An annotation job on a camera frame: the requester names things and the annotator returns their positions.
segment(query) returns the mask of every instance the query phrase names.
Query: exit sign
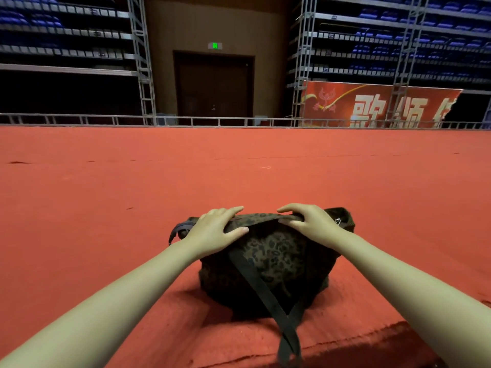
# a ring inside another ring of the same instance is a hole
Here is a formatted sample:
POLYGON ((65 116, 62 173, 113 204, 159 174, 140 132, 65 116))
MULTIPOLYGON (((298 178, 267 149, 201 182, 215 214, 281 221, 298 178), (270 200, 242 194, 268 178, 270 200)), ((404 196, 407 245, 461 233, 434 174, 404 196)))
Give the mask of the exit sign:
POLYGON ((222 50, 221 42, 209 42, 208 49, 222 50))

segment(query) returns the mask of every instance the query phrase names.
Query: metal railing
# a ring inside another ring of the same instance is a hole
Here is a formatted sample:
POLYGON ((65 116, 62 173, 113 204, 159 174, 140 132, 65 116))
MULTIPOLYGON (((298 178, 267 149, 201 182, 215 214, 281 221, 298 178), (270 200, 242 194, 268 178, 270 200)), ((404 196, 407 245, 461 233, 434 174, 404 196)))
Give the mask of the metal railing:
POLYGON ((326 120, 187 116, 127 116, 0 113, 1 125, 52 127, 173 127, 173 128, 304 128, 304 129, 469 129, 491 130, 485 122, 416 120, 326 120))

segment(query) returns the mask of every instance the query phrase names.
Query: red banner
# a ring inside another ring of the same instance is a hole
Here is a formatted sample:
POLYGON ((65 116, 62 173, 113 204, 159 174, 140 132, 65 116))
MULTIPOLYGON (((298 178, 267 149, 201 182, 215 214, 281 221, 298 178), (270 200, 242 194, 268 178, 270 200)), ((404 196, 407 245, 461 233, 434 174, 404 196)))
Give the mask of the red banner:
MULTIPOLYGON (((407 96, 392 105, 402 120, 398 127, 438 127, 461 92, 462 89, 408 87, 407 96)), ((316 120, 305 121, 304 126, 390 126, 390 122, 384 120, 391 94, 392 85, 308 81, 302 98, 304 118, 316 120)))

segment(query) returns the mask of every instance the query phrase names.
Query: red carpet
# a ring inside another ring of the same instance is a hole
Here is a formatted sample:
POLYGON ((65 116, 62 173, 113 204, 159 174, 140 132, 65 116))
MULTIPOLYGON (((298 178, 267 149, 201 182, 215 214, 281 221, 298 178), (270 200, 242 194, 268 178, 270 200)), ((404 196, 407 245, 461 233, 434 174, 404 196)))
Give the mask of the red carpet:
MULTIPOLYGON (((490 160, 483 131, 1 128, 0 357, 165 248, 175 223, 222 206, 345 206, 359 235, 489 302, 490 160)), ((198 268, 109 366, 274 362, 274 324, 229 323, 198 268)), ((298 333, 311 367, 409 368, 432 354, 345 260, 298 333)))

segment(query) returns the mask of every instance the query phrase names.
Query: door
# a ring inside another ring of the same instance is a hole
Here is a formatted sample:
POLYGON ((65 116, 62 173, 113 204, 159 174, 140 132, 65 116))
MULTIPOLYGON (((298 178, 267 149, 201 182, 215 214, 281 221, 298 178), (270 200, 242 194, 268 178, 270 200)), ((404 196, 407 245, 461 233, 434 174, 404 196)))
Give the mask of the door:
MULTIPOLYGON (((254 58, 174 52, 179 116, 251 117, 254 58)), ((191 121, 180 120, 180 125, 191 121)), ((194 125, 217 125, 195 119, 194 125)), ((243 120, 220 120, 241 126, 243 120)))

